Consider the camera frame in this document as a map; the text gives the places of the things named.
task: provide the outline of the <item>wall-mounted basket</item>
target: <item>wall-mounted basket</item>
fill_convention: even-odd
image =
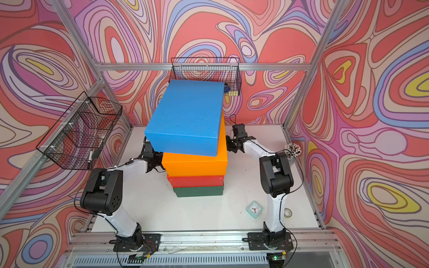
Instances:
[[[171,58],[171,64],[169,81],[223,82],[224,95],[240,96],[242,78],[237,57],[176,57]]]
[[[62,129],[55,139],[48,145],[40,146],[51,128],[36,149],[62,169],[92,170],[122,115],[122,105],[102,97],[88,96],[84,101],[77,102],[82,103],[68,122],[61,123]]]

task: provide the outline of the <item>green box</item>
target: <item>green box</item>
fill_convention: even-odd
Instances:
[[[221,196],[224,194],[223,186],[211,187],[179,187],[173,188],[177,197],[191,197],[191,196]]]

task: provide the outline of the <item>mint green clock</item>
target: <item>mint green clock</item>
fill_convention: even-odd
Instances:
[[[261,214],[262,207],[258,203],[256,203],[256,201],[253,201],[252,204],[248,206],[247,212],[252,215],[253,218],[256,219]]]

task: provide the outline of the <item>stack of boxes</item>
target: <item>stack of boxes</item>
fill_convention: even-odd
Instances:
[[[224,84],[172,80],[145,135],[178,197],[223,194],[227,145],[222,113]]]

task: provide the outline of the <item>orange box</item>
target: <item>orange box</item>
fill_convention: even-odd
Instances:
[[[216,157],[164,153],[162,165],[171,177],[225,175],[227,173],[228,155],[223,114]]]

